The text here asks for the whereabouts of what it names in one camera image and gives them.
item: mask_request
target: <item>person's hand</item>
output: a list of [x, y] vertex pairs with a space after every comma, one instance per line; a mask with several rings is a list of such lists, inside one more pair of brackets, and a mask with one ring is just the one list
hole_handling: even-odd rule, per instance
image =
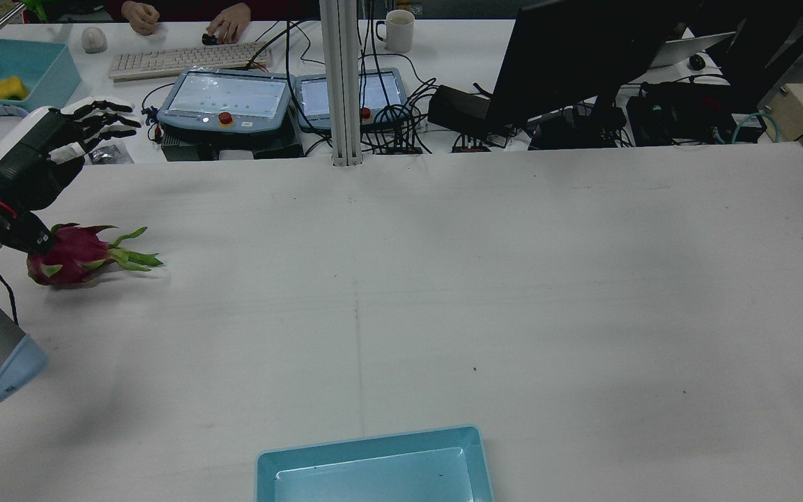
[[147, 3], [123, 2], [120, 13], [132, 29], [142, 35], [152, 34], [160, 19], [160, 13]]
[[206, 32], [216, 35], [220, 44], [236, 44], [241, 34], [250, 24], [250, 7], [246, 3], [235, 3], [223, 10], [206, 27]]

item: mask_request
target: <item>light blue plastic tray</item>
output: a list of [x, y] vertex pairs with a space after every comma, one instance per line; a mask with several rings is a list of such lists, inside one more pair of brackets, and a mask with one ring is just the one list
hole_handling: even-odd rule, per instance
[[476, 426], [264, 452], [256, 502], [494, 502]]
[[28, 111], [39, 106], [60, 108], [79, 85], [79, 71], [64, 44], [0, 38], [0, 80], [17, 75], [29, 89], [22, 101], [0, 99]]

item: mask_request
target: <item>keyboard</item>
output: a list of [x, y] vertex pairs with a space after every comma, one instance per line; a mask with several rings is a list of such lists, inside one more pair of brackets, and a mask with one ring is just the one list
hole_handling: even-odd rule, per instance
[[[126, 80], [172, 77], [181, 73], [188, 66], [237, 68], [246, 66], [252, 55], [263, 46], [263, 42], [247, 42], [118, 54], [114, 57], [114, 63], [111, 64], [108, 76], [114, 82], [125, 82]], [[271, 48], [266, 48], [256, 56], [256, 63], [268, 66], [271, 63]]]

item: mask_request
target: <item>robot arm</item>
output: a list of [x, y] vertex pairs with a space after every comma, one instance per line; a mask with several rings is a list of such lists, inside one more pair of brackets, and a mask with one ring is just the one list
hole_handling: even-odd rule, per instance
[[[47, 253], [54, 236], [33, 211], [44, 209], [70, 185], [86, 153], [112, 137], [133, 135], [141, 124], [125, 116], [132, 105], [86, 98], [25, 117], [0, 142], [0, 248]], [[0, 309], [0, 402], [42, 372], [48, 357]]]

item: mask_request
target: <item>white tabletop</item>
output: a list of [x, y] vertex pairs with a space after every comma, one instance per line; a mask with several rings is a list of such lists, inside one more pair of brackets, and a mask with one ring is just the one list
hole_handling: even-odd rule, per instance
[[250, 501], [262, 450], [460, 423], [499, 502], [803, 500], [800, 146], [323, 160], [91, 166], [40, 213], [148, 225], [152, 273], [0, 253], [52, 357], [0, 500]]
[[[246, 29], [241, 41], [253, 41], [267, 28], [270, 28], [271, 24], [270, 22], [252, 23]], [[201, 47], [200, 35], [204, 32], [206, 23], [162, 23], [159, 25], [157, 33], [148, 37], [138, 35], [125, 23], [95, 24], [94, 26], [99, 26], [105, 32], [108, 41], [107, 50], [99, 54], [87, 54], [81, 47], [80, 35], [88, 26], [92, 25], [10, 25], [0, 31], [0, 38], [66, 44], [70, 48], [70, 55], [82, 77], [79, 88], [70, 99], [71, 102], [85, 98], [85, 96], [118, 96], [118, 98], [141, 105], [142, 99], [148, 92], [157, 86], [174, 82], [175, 77], [114, 83], [107, 76], [114, 55], [163, 48]], [[272, 29], [263, 39], [271, 38], [280, 29], [283, 29], [283, 26], [283, 23], [280, 23], [279, 28]], [[362, 35], [366, 32], [366, 26], [365, 22], [361, 23]], [[321, 23], [306, 22], [302, 27], [312, 39], [312, 48], [309, 49], [306, 58], [322, 61], [324, 51], [321, 42]], [[415, 72], [420, 79], [436, 77], [437, 84], [451, 86], [466, 92], [475, 91], [474, 82], [479, 83], [482, 88], [492, 90], [512, 28], [513, 20], [418, 20], [415, 23], [413, 48], [410, 53], [406, 54], [413, 61], [415, 71], [408, 61], [398, 56], [383, 55], [380, 57], [379, 63], [382, 68], [398, 68], [409, 93], [420, 85]], [[306, 45], [306, 39], [294, 29], [290, 46], [291, 73], [297, 76], [324, 73], [324, 66], [321, 64], [300, 60], [300, 55], [303, 54]], [[371, 45], [367, 51], [373, 53]], [[382, 42], [376, 42], [376, 51], [385, 53]], [[270, 70], [274, 73], [284, 73], [283, 42], [276, 44], [272, 49], [272, 60]], [[367, 67], [373, 69], [373, 58], [367, 58], [366, 62]], [[546, 70], [539, 66], [535, 68], [537, 75]], [[716, 71], [714, 68], [708, 68], [703, 72], [715, 73]], [[650, 70], [639, 80], [641, 82], [643, 80], [665, 82], [692, 73], [686, 68], [684, 62], [675, 66]], [[720, 80], [710, 79], [710, 82], [720, 83]], [[635, 89], [623, 89], [619, 95], [618, 104], [624, 105], [628, 96], [635, 93]], [[146, 104], [159, 106], [168, 94], [169, 89], [157, 91]], [[425, 112], [428, 108], [428, 100], [423, 100], [418, 105]], [[434, 153], [450, 152], [450, 147], [458, 137], [458, 133], [426, 123], [424, 127], [425, 132], [421, 134], [421, 138]], [[319, 138], [313, 134], [303, 134], [303, 146], [308, 147], [317, 139]], [[148, 141], [144, 134], [126, 139], [125, 145], [135, 162], [162, 162], [165, 159], [160, 152], [160, 147]], [[507, 145], [507, 150], [525, 150], [527, 146], [528, 139], [523, 135], [520, 139], [511, 141]], [[320, 146], [314, 153], [315, 155], [330, 155], [330, 149], [326, 145]]]

